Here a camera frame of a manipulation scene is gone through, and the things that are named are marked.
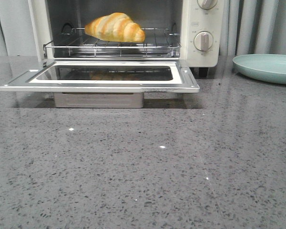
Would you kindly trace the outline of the golden croissant bread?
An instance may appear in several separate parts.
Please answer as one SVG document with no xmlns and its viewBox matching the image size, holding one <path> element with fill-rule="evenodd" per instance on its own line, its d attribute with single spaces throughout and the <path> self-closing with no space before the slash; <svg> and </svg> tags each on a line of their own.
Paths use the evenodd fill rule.
<svg viewBox="0 0 286 229">
<path fill-rule="evenodd" d="M 127 14 L 115 12 L 92 20 L 84 27 L 87 35 L 109 42 L 142 43 L 145 32 Z"/>
</svg>

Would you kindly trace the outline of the lower beige oven knob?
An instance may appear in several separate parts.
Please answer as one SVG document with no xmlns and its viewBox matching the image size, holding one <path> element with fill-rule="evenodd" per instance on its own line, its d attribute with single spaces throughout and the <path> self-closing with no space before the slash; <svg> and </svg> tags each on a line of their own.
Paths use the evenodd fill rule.
<svg viewBox="0 0 286 229">
<path fill-rule="evenodd" d="M 194 46 L 197 50 L 207 52 L 213 45 L 213 36 L 207 31 L 198 33 L 194 38 Z"/>
</svg>

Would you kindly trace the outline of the beige oven knob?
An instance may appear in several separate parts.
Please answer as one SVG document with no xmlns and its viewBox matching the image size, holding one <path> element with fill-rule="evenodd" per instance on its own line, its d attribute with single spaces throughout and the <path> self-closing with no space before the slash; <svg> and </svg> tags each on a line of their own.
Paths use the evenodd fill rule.
<svg viewBox="0 0 286 229">
<path fill-rule="evenodd" d="M 197 50 L 207 52 L 213 45 L 213 36 L 207 31 L 198 33 L 194 38 L 194 46 Z"/>
<path fill-rule="evenodd" d="M 217 4 L 217 0 L 197 0 L 197 3 L 201 9 L 210 10 Z"/>
</svg>

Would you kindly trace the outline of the cream toaster oven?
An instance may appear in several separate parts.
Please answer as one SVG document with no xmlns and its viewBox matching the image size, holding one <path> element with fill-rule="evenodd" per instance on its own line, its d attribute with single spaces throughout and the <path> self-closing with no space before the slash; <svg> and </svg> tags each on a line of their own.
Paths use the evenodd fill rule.
<svg viewBox="0 0 286 229">
<path fill-rule="evenodd" d="M 171 33 L 179 34 L 179 58 L 150 59 L 185 60 L 190 67 L 199 68 L 201 77 L 218 62 L 225 4 L 222 0 L 210 10 L 201 9 L 196 0 L 30 0 L 28 3 L 38 58 L 43 61 L 55 59 L 52 54 L 44 55 L 43 46 L 63 30 L 84 29 L 96 18 L 121 12 L 138 23 L 142 30 L 167 28 Z M 213 36 L 213 45 L 207 52 L 194 46 L 195 36 L 202 31 Z"/>
</svg>

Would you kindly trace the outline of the open glass oven door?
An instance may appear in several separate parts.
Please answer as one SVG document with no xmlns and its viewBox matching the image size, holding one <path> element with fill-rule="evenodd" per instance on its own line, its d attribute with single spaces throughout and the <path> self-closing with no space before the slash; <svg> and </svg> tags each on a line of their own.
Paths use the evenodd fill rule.
<svg viewBox="0 0 286 229">
<path fill-rule="evenodd" d="M 200 87 L 184 61 L 53 61 L 28 70 L 0 91 L 55 93 L 197 93 Z"/>
</svg>

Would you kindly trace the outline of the upper beige oven knob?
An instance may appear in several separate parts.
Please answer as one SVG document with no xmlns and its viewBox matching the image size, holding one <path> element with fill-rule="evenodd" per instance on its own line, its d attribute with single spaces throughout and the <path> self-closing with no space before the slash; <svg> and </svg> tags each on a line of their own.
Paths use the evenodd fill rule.
<svg viewBox="0 0 286 229">
<path fill-rule="evenodd" d="M 210 10 L 217 4 L 217 0 L 197 0 L 197 3 L 201 9 Z"/>
</svg>

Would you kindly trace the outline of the light green plate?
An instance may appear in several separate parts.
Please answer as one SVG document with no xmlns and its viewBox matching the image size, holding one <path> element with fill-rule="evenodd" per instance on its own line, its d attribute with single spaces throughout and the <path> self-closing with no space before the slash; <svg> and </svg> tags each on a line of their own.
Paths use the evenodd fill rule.
<svg viewBox="0 0 286 229">
<path fill-rule="evenodd" d="M 249 78 L 286 84 L 286 55 L 247 54 L 233 58 L 234 68 Z"/>
</svg>

